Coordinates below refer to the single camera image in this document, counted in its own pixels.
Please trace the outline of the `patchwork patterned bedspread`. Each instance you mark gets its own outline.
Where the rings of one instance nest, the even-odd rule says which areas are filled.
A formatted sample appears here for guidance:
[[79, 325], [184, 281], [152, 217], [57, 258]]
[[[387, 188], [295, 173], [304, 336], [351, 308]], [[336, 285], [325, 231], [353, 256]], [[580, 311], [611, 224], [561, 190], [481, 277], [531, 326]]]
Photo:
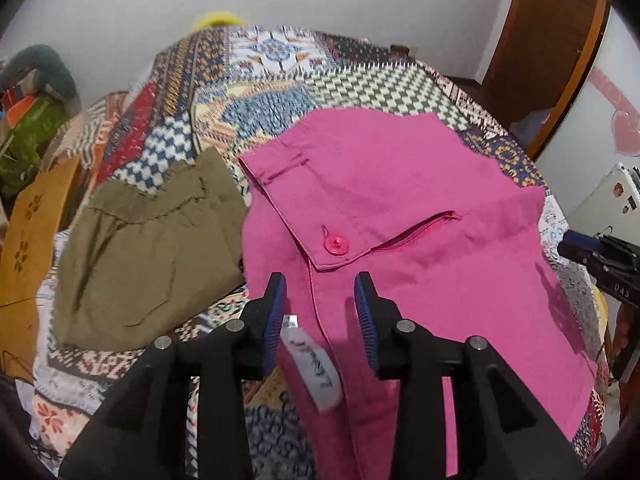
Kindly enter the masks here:
[[[280, 60], [294, 52], [295, 46], [290, 38], [274, 36], [261, 28], [214, 28], [186, 37], [161, 53], [154, 64], [158, 93], [149, 114], [151, 131], [157, 132], [165, 126], [186, 127], [194, 144], [194, 152], [191, 157], [180, 162], [192, 164], [203, 152], [210, 148], [216, 150], [243, 197], [245, 218], [250, 209], [250, 185], [240, 165], [241, 156], [277, 138], [299, 119], [315, 110], [366, 108], [400, 117], [433, 114], [445, 126], [454, 130], [472, 151], [495, 159], [500, 170], [517, 185], [522, 188], [540, 186], [544, 189], [544, 211], [538, 230], [544, 254], [556, 274], [558, 257], [553, 245], [564, 224], [561, 211], [538, 170], [507, 136], [488, 136], [478, 131], [472, 120], [442, 93], [439, 84], [422, 66], [407, 63], [373, 64], [320, 72], [314, 70], [286, 78], [252, 78], [246, 75], [227, 77], [224, 76], [224, 69], [228, 65], [226, 60], [217, 58], [210, 63], [204, 60], [201, 49], [203, 40], [209, 40], [215, 46], [232, 40], [244, 42], [250, 47], [251, 54], [265, 53], [274, 60]], [[142, 192], [154, 194], [162, 188], [169, 168], [156, 174], [153, 186], [140, 186], [119, 179], [110, 166], [103, 165], [99, 186], [111, 180], [122, 181]], [[239, 318], [250, 300], [264, 294], [268, 282], [258, 297], [250, 296], [248, 291], [242, 258], [242, 226], [243, 283], [189, 321], [162, 336], [180, 342], [205, 337], [232, 318]], [[56, 476], [60, 479], [63, 479], [60, 467], [66, 453], [100, 408], [108, 390], [128, 373], [145, 349], [161, 337], [156, 337], [145, 347], [128, 351], [90, 350], [58, 345], [52, 333], [58, 260], [70, 238], [71, 230], [72, 228], [62, 233], [56, 240], [55, 265], [40, 287], [38, 307], [42, 325], [35, 362], [38, 394], [36, 412], [40, 434], [60, 460], [56, 471]], [[582, 274], [575, 274], [567, 281], [558, 280], [584, 338], [576, 308], [591, 297], [588, 281]], [[302, 337], [296, 316], [288, 312], [286, 282], [286, 305], [276, 365], [265, 378], [242, 383], [247, 440], [254, 472], [251, 479], [322, 479], [314, 462], [311, 443], [281, 370], [279, 354], [287, 341], [297, 342], [300, 347], [298, 362], [303, 375], [319, 387], [322, 396], [327, 396], [332, 388], [338, 387], [341, 378], [329, 369], [317, 350], [303, 342]], [[585, 338], [584, 343], [587, 353], [596, 364], [594, 386], [587, 413], [577, 434], [572, 438], [564, 437], [585, 468], [592, 455], [593, 397], [599, 369], [597, 346], [585, 341]], [[196, 452], [199, 385], [198, 378], [192, 378], [186, 422], [186, 478], [183, 479], [201, 479], [198, 475]]]

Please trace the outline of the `pink pants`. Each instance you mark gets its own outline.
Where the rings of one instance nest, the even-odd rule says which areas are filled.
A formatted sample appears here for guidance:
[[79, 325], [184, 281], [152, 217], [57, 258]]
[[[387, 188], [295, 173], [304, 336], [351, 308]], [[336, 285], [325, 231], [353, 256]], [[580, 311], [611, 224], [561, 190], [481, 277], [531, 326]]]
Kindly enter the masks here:
[[240, 165], [250, 296], [284, 274], [303, 342], [341, 378], [322, 396], [297, 342], [279, 354], [320, 478], [384, 479], [392, 464], [398, 389], [367, 362], [362, 271], [434, 335], [485, 337], [575, 437], [596, 364], [541, 245], [543, 188], [517, 185], [433, 114], [366, 108], [315, 110]]

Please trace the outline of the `grey plush toy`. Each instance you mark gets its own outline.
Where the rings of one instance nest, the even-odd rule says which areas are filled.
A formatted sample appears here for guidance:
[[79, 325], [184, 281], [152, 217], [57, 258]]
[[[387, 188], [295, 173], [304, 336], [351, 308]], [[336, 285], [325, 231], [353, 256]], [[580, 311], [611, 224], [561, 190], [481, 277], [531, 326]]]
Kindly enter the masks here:
[[12, 56], [1, 70], [1, 91], [12, 88], [26, 94], [46, 92], [68, 101], [77, 94], [76, 84], [62, 58], [46, 44], [34, 44]]

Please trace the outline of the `brown wooden door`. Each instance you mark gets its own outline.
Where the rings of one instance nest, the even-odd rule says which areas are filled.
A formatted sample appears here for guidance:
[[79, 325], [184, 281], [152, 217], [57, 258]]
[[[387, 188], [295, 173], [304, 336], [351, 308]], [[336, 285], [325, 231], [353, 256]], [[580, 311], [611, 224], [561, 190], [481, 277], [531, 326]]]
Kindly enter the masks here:
[[555, 106], [591, 52], [605, 10], [605, 0], [512, 0], [482, 82], [500, 125]]

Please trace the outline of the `wooden lap desk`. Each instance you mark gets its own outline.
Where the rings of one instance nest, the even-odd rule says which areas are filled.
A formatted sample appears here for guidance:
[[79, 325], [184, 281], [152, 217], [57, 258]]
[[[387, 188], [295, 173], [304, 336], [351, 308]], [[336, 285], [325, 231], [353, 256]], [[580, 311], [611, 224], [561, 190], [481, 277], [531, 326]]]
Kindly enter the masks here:
[[53, 258], [53, 239], [80, 158], [64, 160], [17, 195], [1, 255], [1, 371], [31, 382], [39, 316], [36, 293]]

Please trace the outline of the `wooden wardrobe with hearts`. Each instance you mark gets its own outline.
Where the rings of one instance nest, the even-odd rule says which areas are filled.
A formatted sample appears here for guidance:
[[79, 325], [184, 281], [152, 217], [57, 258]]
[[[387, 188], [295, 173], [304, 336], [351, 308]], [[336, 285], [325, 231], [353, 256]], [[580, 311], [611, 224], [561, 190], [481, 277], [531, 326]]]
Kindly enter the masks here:
[[536, 165], [570, 226], [639, 240], [639, 39], [616, 11]]

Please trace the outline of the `olive green folded garment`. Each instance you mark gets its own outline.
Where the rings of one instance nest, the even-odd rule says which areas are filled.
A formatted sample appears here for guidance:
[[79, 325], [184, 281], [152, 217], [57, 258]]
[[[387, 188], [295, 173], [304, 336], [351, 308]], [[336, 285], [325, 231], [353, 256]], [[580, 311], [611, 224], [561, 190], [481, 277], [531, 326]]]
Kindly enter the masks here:
[[213, 148], [176, 162], [154, 194], [101, 184], [58, 260], [52, 333], [61, 347], [150, 344], [243, 281], [243, 197]]

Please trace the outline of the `yellow curved headboard tube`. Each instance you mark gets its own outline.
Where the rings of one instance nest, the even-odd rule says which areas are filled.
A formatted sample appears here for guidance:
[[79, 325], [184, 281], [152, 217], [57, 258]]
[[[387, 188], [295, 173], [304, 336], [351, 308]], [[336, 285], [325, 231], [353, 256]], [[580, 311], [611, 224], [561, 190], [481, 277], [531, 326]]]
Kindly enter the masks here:
[[227, 11], [208, 12], [199, 16], [193, 23], [192, 30], [197, 32], [207, 27], [242, 26], [246, 21], [234, 13]]

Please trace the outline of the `green storage bag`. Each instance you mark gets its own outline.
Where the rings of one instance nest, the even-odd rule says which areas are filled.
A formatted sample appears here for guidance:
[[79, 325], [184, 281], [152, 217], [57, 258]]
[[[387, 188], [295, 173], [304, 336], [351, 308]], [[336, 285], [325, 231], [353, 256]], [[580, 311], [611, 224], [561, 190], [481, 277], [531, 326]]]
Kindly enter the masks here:
[[42, 156], [67, 119], [64, 105], [47, 94], [38, 96], [26, 110], [1, 147], [4, 200], [13, 198], [35, 179]]

